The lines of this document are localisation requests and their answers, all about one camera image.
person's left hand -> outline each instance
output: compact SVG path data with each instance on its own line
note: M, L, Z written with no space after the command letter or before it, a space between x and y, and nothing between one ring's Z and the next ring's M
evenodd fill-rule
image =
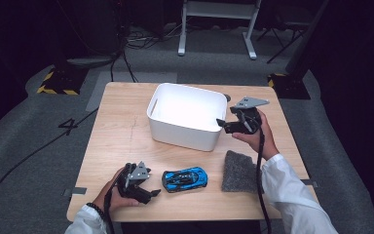
M107 194L108 189L111 187L112 183L115 181L117 176L120 174L120 172L123 170L120 169L117 171L117 173L114 174L111 180L109 180L104 187L99 192L98 196L96 196L95 200L93 200L93 203L96 204L102 211L104 212L104 197L105 194ZM120 207L136 207L139 203L137 200L133 198L123 198L120 193L118 192L117 187L113 187L112 189L112 196L111 196L111 207L110 211L113 212L114 210L120 208Z

gray carpet floor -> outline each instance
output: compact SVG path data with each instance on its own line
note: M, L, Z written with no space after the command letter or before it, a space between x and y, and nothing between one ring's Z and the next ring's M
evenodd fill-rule
M162 83L267 86L267 76L284 73L292 46L272 63L266 61L280 49L273 34L253 45L258 55L251 60L241 33L234 30L198 30L187 36L186 55L177 55L178 37L149 49L126 49L127 59L139 80L146 74ZM280 32L280 36L289 36ZM31 77L26 84L28 99L0 121L0 178L14 165L59 136L57 126L72 118L79 121L95 109L109 74L109 65L91 69L78 96L37 94L51 67ZM120 58L114 78L128 79ZM310 100L281 99L280 104L300 153L314 181L318 199L340 233L374 233L374 211L368 192L335 135L320 101L318 83L311 72L304 77ZM0 185L1 233L63 233L69 198L91 135L96 113L83 121L69 136L63 136L20 164ZM273 220L273 233L283 233L280 220Z

human hand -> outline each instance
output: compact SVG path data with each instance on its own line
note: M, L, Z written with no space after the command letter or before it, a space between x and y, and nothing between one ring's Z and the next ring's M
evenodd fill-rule
M276 148L275 145L275 140L273 139L273 134L272 130L270 129L269 123L267 121L266 115L259 109L257 111L260 114L260 118L262 120L262 131L265 136L265 143L263 147L263 153L262 157L267 161L276 154L279 153L278 149ZM232 133L232 137L236 138L238 140L241 140L243 142L248 143L250 147L258 152L259 151L259 146L260 146L260 130L258 130L256 133L252 135L246 135L246 134L241 134L241 133Z
M112 179L104 185L104 187L99 192L98 196L96 196L95 200L93 200L93 203L96 204L100 209L102 209L103 212L105 194L107 194L108 189L110 189L111 185L114 183L114 181L116 180L116 178L122 170L123 168L118 170L117 173L114 174ZM118 188L116 186L112 188L110 211L114 211L120 207L136 207L138 205L138 201L133 198L123 198L118 192Z

table top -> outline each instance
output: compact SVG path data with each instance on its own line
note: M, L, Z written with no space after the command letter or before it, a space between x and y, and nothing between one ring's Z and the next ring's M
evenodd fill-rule
M222 131L214 150L204 152L158 142L151 137L146 110L158 85L118 82L106 85L76 183L76 187L85 187L87 192L84 195L72 195L68 219L73 220L81 207L96 197L118 169L126 163L138 164L141 161L151 172L150 178L140 186L147 191L162 189L162 192L147 205L119 209L111 214L115 221L264 219L257 194L221 191L224 160L228 150L251 156L253 163L256 163L257 153L246 143ZM272 88L188 86L229 95L232 99L228 102L228 107L244 97L268 99L269 104L258 108L269 120L280 153L301 179L309 178ZM226 121L237 121L237 117L228 110ZM192 167L201 167L206 171L207 187L167 193L162 186L163 172ZM281 217L277 210L267 204L266 199L265 203L270 218Z

black chair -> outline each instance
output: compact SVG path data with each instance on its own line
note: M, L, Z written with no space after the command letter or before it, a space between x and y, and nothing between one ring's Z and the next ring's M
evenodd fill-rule
M281 50L272 56L267 63L270 63L284 50L291 46L297 39L303 36L314 19L314 16L308 9L300 6L278 4L272 8L272 14L273 22L269 23L269 27L267 27L263 34L257 38L257 41L262 39L263 36L269 31L273 31L281 44ZM291 40L284 45L275 29L280 31L291 30L293 32Z

